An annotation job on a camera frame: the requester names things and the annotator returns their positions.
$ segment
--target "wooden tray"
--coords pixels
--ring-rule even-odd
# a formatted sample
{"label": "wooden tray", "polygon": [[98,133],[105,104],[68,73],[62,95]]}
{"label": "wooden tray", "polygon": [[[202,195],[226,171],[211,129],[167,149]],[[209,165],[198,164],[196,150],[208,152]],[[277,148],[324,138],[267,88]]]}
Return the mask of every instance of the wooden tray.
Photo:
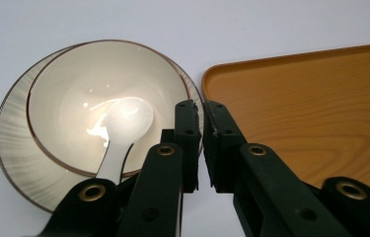
{"label": "wooden tray", "polygon": [[202,89],[301,180],[370,186],[370,45],[213,66]]}

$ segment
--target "tray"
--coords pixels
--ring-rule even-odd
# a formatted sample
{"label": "tray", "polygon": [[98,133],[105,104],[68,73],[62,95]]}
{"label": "tray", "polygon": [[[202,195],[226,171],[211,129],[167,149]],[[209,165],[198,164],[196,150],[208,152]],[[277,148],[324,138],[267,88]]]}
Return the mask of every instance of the tray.
{"label": "tray", "polygon": [[301,180],[370,186],[370,45],[216,65],[202,89]]}

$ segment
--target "white tabletop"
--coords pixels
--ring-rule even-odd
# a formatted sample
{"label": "white tabletop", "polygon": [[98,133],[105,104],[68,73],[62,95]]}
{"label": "white tabletop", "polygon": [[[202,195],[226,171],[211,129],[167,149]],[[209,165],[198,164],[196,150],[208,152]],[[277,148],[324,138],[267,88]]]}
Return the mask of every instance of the white tabletop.
{"label": "white tabletop", "polygon": [[[211,66],[370,44],[370,0],[0,1],[0,105],[50,53],[90,40],[132,40],[171,57],[200,89]],[[231,195],[185,195],[183,236],[244,236]],[[22,197],[0,168],[0,236],[40,233],[50,213]]]}

